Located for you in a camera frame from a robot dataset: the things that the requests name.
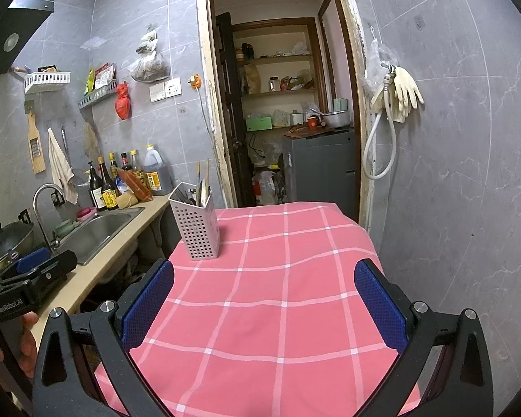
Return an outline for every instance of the red cup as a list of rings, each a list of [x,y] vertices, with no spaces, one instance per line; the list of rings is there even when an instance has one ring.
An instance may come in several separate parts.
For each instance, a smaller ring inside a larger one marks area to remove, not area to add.
[[[309,130],[316,130],[318,124],[318,118],[316,116],[312,116],[307,119],[307,123],[309,124]]]

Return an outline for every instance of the range hood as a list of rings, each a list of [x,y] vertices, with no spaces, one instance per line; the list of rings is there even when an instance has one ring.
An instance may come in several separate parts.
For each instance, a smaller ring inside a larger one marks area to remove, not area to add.
[[[6,73],[47,17],[54,0],[14,0],[0,19],[0,74]]]

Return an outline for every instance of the wooden grater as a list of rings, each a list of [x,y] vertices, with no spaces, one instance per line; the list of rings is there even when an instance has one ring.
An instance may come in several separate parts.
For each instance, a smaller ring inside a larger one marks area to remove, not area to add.
[[[44,171],[47,167],[44,164],[42,144],[40,143],[40,134],[35,125],[35,113],[30,111],[27,114],[27,121],[29,121],[29,131],[27,132],[27,139],[29,141],[29,157],[33,164],[33,172],[38,174]]]

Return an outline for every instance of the red plastic bag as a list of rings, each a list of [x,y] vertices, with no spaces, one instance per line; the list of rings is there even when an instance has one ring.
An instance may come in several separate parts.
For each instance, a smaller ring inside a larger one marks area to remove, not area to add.
[[[131,112],[131,100],[129,100],[127,82],[123,82],[123,84],[118,84],[116,92],[118,93],[118,99],[116,100],[114,107],[120,119],[125,121],[125,119],[129,117],[129,113]]]

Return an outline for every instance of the dark brown door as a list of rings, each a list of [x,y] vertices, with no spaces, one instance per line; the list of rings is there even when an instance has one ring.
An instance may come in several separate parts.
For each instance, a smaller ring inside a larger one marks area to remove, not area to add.
[[[247,152],[246,125],[241,106],[241,83],[235,60],[233,44],[232,18],[230,13],[216,16],[216,27],[220,34],[220,64],[222,69],[224,89],[222,101],[227,108],[226,135],[228,137],[228,153],[239,207],[253,207],[255,197],[251,179],[251,162]]]

